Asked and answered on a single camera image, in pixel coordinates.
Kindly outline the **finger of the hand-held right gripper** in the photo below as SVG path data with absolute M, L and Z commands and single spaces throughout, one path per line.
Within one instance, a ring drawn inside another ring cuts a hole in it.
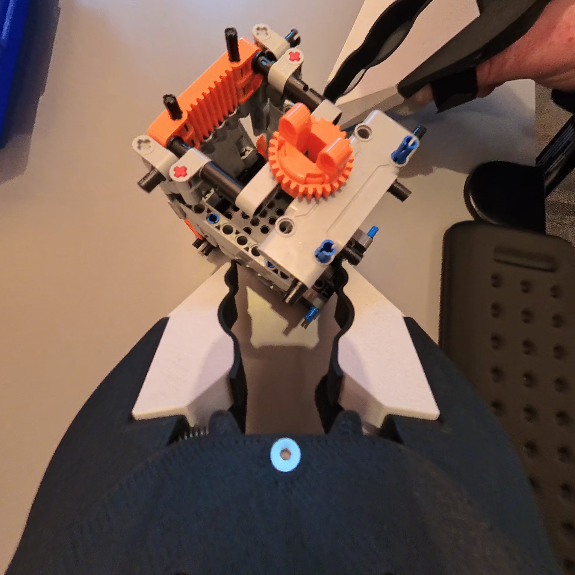
M 478 16 L 477 1 L 431 1 L 387 59 L 369 68 L 348 93 L 325 97 L 341 109 L 343 117 L 363 117 L 375 109 L 401 105 L 405 99 L 398 84 Z
M 431 1 L 364 1 L 327 80 L 325 96 L 343 96 L 406 39 Z

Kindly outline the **grey orange brick model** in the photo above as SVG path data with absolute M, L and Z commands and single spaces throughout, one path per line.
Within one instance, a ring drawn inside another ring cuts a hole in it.
M 224 35 L 226 52 L 164 111 L 134 151 L 196 236 L 204 255 L 219 249 L 254 271 L 285 303 L 300 302 L 302 326 L 335 290 L 338 263 L 361 262 L 378 231 L 360 225 L 398 182 L 426 134 L 381 111 L 341 127 L 341 110 L 301 79 L 298 31 L 281 37 L 257 25 L 254 38 Z

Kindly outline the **black perforated panel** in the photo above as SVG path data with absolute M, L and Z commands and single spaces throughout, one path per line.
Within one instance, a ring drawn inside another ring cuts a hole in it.
M 503 425 L 574 574 L 574 247 L 475 221 L 444 235 L 439 344 Z

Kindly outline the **blue storage bin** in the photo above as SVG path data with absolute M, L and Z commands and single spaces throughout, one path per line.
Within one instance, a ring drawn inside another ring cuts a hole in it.
M 1 147 L 9 138 L 22 78 L 31 1 L 1 1 Z

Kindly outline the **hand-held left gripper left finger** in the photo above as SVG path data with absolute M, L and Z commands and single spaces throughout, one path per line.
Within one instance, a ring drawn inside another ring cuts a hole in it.
M 132 408 L 136 420 L 184 416 L 207 426 L 229 411 L 246 431 L 247 381 L 238 338 L 237 263 L 226 263 L 168 317 L 160 343 Z

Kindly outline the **person's right hand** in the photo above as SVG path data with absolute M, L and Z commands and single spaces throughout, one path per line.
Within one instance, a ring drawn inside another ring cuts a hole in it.
M 479 98 L 521 79 L 574 92 L 574 1 L 551 1 L 524 36 L 480 64 L 476 74 Z

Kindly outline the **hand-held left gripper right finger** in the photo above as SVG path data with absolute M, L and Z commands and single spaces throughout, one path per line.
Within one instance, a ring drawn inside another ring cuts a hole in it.
M 336 268 L 334 286 L 339 331 L 314 394 L 324 432 L 342 411 L 357 413 L 368 433 L 388 416 L 436 421 L 439 407 L 404 314 L 350 265 Z

